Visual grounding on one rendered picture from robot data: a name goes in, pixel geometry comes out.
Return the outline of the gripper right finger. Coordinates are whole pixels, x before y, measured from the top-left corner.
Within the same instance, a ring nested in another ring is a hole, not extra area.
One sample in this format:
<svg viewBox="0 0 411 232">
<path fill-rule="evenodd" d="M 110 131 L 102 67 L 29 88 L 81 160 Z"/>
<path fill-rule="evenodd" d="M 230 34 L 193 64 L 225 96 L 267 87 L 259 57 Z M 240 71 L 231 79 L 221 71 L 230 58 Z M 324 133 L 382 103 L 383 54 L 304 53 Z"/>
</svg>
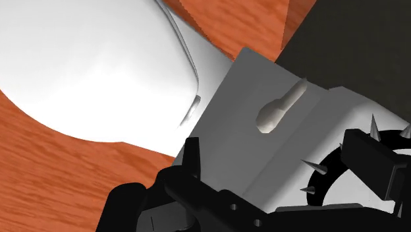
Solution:
<svg viewBox="0 0 411 232">
<path fill-rule="evenodd" d="M 404 184 L 402 170 L 411 158 L 395 150 L 411 149 L 411 138 L 399 130 L 384 130 L 377 141 L 360 129 L 347 129 L 342 144 L 342 162 L 381 200 L 398 201 Z"/>
</svg>

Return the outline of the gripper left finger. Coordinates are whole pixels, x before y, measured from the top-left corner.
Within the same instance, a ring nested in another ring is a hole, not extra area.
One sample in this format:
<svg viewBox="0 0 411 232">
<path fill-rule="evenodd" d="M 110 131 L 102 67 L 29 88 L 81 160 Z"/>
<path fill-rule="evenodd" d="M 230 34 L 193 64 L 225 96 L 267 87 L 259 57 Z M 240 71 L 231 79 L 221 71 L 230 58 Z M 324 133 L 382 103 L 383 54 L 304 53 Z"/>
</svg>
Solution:
<svg viewBox="0 0 411 232">
<path fill-rule="evenodd" d="M 266 213 L 229 190 L 214 190 L 200 177 L 200 142 L 190 137 L 182 163 L 162 169 L 153 186 L 125 183 L 109 192 L 96 232 L 138 232 L 144 210 L 174 202 L 199 225 L 191 232 L 267 232 Z"/>
</svg>

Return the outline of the white toilet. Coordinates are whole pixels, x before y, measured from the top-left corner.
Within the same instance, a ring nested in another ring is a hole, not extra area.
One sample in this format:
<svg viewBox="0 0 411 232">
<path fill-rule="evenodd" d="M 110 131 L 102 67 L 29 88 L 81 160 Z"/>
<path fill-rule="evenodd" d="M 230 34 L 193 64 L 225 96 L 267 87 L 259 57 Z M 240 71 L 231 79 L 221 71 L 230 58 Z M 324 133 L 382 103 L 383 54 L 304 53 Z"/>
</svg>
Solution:
<svg viewBox="0 0 411 232">
<path fill-rule="evenodd" d="M 304 205 L 312 170 L 346 129 L 405 120 L 244 48 L 230 61 L 161 0 L 0 0 L 0 91 L 41 124 L 182 160 L 265 212 Z"/>
</svg>

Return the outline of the black spiked collar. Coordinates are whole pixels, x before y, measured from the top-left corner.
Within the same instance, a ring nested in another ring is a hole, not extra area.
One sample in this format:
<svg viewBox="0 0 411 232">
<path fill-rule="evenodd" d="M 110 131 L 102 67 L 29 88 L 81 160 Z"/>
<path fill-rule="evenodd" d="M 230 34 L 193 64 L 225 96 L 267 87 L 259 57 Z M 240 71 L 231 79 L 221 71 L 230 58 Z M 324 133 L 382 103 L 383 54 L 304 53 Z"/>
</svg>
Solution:
<svg viewBox="0 0 411 232">
<path fill-rule="evenodd" d="M 402 137 L 411 138 L 411 123 L 399 131 Z M 381 132 L 382 131 L 377 127 L 375 118 L 372 117 L 370 131 L 367 134 L 377 141 L 380 141 Z M 342 149 L 343 142 L 340 144 L 339 148 L 333 150 L 319 164 L 309 161 L 305 162 L 306 165 L 314 170 L 308 181 L 308 186 L 302 189 L 302 191 L 306 193 L 306 200 L 309 206 L 322 206 L 324 198 L 333 183 L 342 174 L 349 170 L 341 160 Z M 393 200 L 395 202 L 393 214 L 397 217 L 401 216 L 403 202 L 411 201 L 411 196 L 407 195 L 409 191 L 406 189 L 407 187 L 411 187 L 411 173 L 407 172 L 408 168 L 411 168 L 411 163 L 402 170 L 402 173 L 404 174 L 404 184 L 402 186 L 400 199 L 398 201 Z"/>
</svg>

